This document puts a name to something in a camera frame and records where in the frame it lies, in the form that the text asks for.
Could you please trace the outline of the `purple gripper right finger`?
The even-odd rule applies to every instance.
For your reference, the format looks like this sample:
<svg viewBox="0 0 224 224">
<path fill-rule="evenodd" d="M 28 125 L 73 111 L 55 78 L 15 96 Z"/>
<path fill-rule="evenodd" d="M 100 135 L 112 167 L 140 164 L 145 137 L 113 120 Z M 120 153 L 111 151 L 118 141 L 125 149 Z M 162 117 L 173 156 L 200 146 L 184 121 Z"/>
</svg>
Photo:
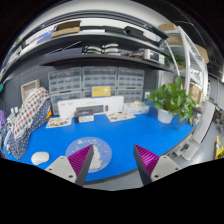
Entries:
<svg viewBox="0 0 224 224">
<path fill-rule="evenodd" d="M 143 185 L 148 185 L 180 170 L 180 167 L 167 155 L 157 156 L 139 145 L 134 145 L 133 154 Z"/>
</svg>

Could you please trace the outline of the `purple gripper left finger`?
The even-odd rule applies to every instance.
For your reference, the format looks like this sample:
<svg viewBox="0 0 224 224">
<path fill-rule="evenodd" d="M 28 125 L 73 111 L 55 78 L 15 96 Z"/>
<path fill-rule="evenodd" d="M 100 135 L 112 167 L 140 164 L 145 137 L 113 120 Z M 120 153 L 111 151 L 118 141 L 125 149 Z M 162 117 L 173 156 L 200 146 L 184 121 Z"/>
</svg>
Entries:
<svg viewBox="0 0 224 224">
<path fill-rule="evenodd" d="M 93 146 L 86 146 L 68 157 L 58 157 L 46 168 L 46 171 L 78 186 L 83 186 L 93 155 Z"/>
</svg>

